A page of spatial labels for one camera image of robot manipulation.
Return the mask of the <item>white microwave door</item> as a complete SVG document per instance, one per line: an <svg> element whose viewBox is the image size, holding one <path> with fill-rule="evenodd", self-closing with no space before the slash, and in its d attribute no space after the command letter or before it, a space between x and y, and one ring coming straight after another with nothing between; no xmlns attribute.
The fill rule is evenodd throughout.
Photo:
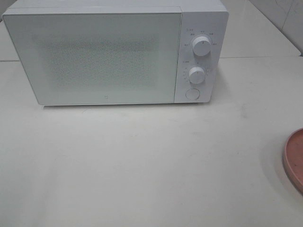
<svg viewBox="0 0 303 227"><path fill-rule="evenodd" d="M41 105L172 103L181 15L6 15Z"/></svg>

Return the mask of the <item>pink round plate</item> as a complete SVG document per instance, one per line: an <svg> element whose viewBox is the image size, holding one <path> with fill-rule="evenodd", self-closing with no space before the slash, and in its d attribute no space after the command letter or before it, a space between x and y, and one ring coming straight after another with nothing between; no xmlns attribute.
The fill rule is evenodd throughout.
<svg viewBox="0 0 303 227"><path fill-rule="evenodd" d="M303 193L303 129L294 131L283 151L284 170L294 187Z"/></svg>

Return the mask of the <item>white upper power knob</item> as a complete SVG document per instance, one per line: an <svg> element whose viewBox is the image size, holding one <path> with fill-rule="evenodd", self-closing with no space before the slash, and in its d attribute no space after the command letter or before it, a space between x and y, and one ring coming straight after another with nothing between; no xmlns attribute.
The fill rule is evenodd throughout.
<svg viewBox="0 0 303 227"><path fill-rule="evenodd" d="M193 52L199 57L207 55L211 50L211 46L211 39L205 34L198 35L192 41Z"/></svg>

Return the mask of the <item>white lower timer knob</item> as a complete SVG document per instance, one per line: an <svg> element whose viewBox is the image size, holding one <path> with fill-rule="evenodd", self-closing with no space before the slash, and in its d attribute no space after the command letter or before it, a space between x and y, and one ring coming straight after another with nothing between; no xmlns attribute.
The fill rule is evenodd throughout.
<svg viewBox="0 0 303 227"><path fill-rule="evenodd" d="M206 77L205 69L202 67L193 67L189 70L188 77L192 84L203 83Z"/></svg>

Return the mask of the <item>round white door button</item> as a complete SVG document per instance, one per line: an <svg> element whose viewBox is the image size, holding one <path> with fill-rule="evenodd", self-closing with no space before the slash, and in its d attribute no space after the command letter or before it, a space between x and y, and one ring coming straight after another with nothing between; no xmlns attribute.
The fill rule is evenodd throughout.
<svg viewBox="0 0 303 227"><path fill-rule="evenodd" d="M197 100L200 97L200 91L195 88L191 88L186 92L186 98L189 100Z"/></svg>

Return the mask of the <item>white microwave oven body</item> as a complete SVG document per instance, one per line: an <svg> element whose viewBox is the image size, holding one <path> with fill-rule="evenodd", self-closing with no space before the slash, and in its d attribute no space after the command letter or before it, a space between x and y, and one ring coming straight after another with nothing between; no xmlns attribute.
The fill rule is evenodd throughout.
<svg viewBox="0 0 303 227"><path fill-rule="evenodd" d="M6 15L163 13L181 15L177 75L172 103L208 102L214 86L229 17L226 7L218 0L18 0L3 13L2 20L4 22ZM212 46L207 55L199 57L193 52L192 41L201 34L211 39ZM188 72L193 67L205 69L206 77L203 83L190 83ZM200 97L197 100L186 98L186 92L191 88L200 91Z"/></svg>

